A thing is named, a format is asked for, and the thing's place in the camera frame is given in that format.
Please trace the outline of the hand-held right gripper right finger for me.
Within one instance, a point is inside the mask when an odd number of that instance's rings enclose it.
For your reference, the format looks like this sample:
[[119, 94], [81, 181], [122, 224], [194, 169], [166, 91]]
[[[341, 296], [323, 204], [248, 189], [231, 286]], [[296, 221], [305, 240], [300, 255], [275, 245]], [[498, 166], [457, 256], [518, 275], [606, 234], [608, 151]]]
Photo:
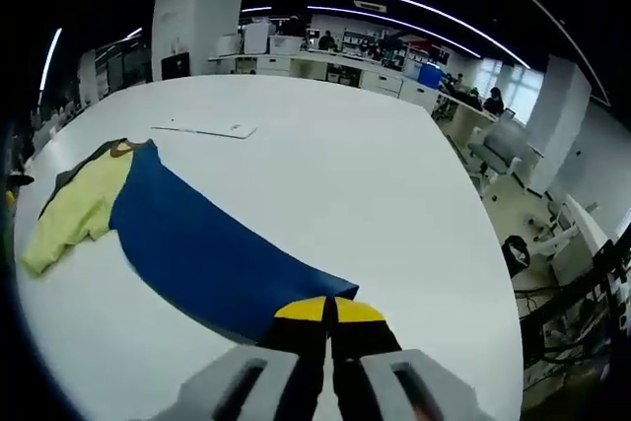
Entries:
[[385, 317], [337, 298], [333, 389], [345, 420], [490, 420], [475, 389], [419, 349], [403, 349]]

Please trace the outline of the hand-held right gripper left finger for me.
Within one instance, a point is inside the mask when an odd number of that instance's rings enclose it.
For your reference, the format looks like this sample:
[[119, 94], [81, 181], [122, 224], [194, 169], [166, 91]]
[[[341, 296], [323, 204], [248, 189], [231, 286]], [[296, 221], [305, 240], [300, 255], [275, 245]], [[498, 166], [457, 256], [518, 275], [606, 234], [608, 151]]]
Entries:
[[185, 381], [159, 420], [311, 420], [323, 384], [327, 297], [281, 308], [255, 345], [239, 345]]

